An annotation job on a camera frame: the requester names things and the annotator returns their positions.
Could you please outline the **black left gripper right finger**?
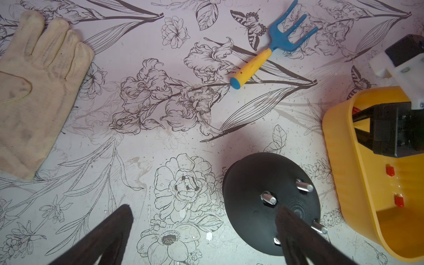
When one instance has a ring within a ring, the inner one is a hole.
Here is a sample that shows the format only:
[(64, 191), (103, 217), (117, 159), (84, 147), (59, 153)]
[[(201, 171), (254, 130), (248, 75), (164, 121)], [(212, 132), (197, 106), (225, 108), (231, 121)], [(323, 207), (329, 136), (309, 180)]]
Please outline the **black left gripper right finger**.
[(278, 238), (287, 265), (354, 265), (303, 219), (282, 206), (276, 215)]

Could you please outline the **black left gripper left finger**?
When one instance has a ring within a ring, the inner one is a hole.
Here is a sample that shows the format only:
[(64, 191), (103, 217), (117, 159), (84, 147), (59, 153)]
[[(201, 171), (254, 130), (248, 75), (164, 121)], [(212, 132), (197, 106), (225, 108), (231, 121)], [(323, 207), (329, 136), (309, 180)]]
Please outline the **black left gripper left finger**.
[(121, 205), (52, 265), (120, 265), (134, 217), (129, 205)]

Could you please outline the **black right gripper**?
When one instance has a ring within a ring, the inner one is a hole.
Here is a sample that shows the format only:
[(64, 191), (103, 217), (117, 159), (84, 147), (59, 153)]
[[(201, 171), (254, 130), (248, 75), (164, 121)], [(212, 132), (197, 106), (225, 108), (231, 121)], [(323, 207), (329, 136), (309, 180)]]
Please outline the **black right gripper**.
[(407, 102), (383, 103), (371, 108), (374, 153), (407, 157), (424, 152), (424, 37), (409, 34), (370, 62), (381, 78), (396, 80)]

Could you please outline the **black round screw base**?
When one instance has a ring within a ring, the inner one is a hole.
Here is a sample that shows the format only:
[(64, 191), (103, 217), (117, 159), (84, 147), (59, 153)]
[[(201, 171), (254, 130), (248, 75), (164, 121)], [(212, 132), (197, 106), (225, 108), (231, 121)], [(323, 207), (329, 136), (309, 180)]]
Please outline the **black round screw base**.
[[(305, 171), (292, 160), (275, 153), (260, 152), (235, 162), (223, 180), (223, 197), (227, 217), (239, 237), (255, 250), (272, 256), (282, 256), (276, 215), (280, 206), (297, 214), (308, 225), (320, 222), (321, 209), (316, 189), (303, 192), (296, 180), (312, 183)], [(263, 192), (277, 199), (269, 205), (261, 199)]]

